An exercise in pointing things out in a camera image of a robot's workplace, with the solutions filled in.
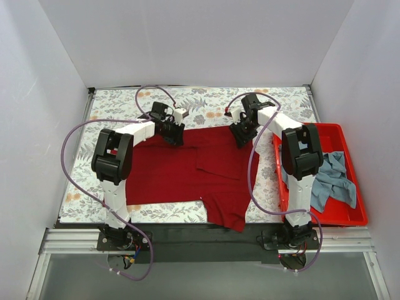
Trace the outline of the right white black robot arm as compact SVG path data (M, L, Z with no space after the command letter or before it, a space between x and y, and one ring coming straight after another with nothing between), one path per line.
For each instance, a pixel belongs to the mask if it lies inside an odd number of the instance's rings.
M267 102L261 102L259 95L259 92L238 95L242 105L226 106L224 113L233 120L229 129L239 148L248 142L257 144L267 129L280 138L281 166L287 174L289 202L287 210L280 213L284 225L276 234L276 242L302 244L312 235L312 187L323 165L318 130L313 124L303 124L283 114L281 105L272 96Z

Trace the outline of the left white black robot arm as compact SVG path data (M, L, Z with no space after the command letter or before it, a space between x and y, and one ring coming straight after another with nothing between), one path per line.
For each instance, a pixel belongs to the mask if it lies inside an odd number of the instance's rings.
M167 110L168 105L154 102L151 110L133 123L99 133L91 169L101 184L108 208L101 232L118 248L133 242L133 231L128 229L126 180L133 165L134 146L157 134L173 146L183 145L183 120L189 113L181 107L173 108L170 114Z

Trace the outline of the red t-shirt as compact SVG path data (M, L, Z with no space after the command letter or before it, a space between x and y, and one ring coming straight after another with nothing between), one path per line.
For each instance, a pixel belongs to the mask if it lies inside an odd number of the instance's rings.
M184 144L154 136L134 146L126 181L126 203L157 204L200 200L210 223L242 232L259 154L252 143L238 148L226 126L185 130Z

